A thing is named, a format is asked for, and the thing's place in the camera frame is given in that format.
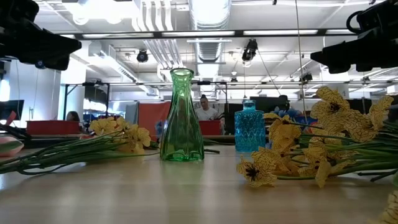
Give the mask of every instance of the ceiling duct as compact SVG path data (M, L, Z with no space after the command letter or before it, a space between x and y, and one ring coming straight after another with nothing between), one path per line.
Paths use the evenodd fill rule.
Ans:
M223 30L227 28L231 12L231 0L189 0L191 26L193 30ZM214 78L218 74L223 52L222 42L196 43L197 71L202 79Z
M106 48L106 52L105 49L100 49L104 49L104 47L98 44L92 46L90 45L88 48L89 55L94 55L95 57L102 58L107 66L115 70L118 74L120 74L120 76L127 77L129 80L131 80L131 82L138 81L137 75L133 71L128 69L128 66L126 66L123 62L119 61L116 58L116 51L112 46L109 45ZM144 85L139 85L139 88L141 90L144 90L147 93L147 96L159 96L158 89Z

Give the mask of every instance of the camera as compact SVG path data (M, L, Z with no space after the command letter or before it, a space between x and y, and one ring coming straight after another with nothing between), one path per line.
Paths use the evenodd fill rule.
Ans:
M351 27L356 16L359 29ZM358 72L374 67L398 67L398 0L387 0L365 11L354 12L346 21L347 29L358 39L325 47L311 59L326 65L329 73L347 72L352 64Z
M148 61L147 50L140 50L137 55L137 61L140 63L145 63Z

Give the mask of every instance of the white wall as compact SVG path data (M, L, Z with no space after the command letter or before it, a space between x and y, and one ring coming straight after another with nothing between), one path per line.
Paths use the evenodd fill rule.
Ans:
M69 61L69 67L62 72L62 84L81 84L86 81L86 66L76 60ZM72 90L73 86L68 87L68 91ZM83 100L85 98L85 87L78 86L70 92L67 98L67 111L76 111L80 118L83 117ZM65 99L65 87L61 86L59 93L58 105L58 119L63 119L63 104Z
M26 65L13 60L6 63L4 78L9 81L10 100L24 100L21 124L26 121L55 119L58 113L60 72L51 69L38 70L34 65Z

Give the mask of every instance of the table surface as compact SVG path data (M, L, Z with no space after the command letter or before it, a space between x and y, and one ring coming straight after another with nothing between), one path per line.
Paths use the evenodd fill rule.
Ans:
M313 180L278 180L252 189L235 167L233 146L203 162L159 156L74 164L35 177L0 175L0 223L367 223L393 190L348 174L324 189Z

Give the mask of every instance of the black camera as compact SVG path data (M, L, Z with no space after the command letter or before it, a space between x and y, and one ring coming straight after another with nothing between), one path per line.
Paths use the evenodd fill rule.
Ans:
M66 70L81 42L34 24L39 5L32 0L0 1L0 60L18 59L37 68Z
M137 61L140 63L145 63L148 61L147 50L140 50L137 55Z
M255 39L249 40L249 43L247 44L242 54L243 62L250 62L254 58L254 56L256 56L257 49L257 41Z
M398 67L398 0L387 0L365 11L354 12L347 19L347 29L358 39L325 47L311 54L311 59L326 65L329 73L347 72L352 64L358 72L374 67ZM351 27L356 16L359 29Z

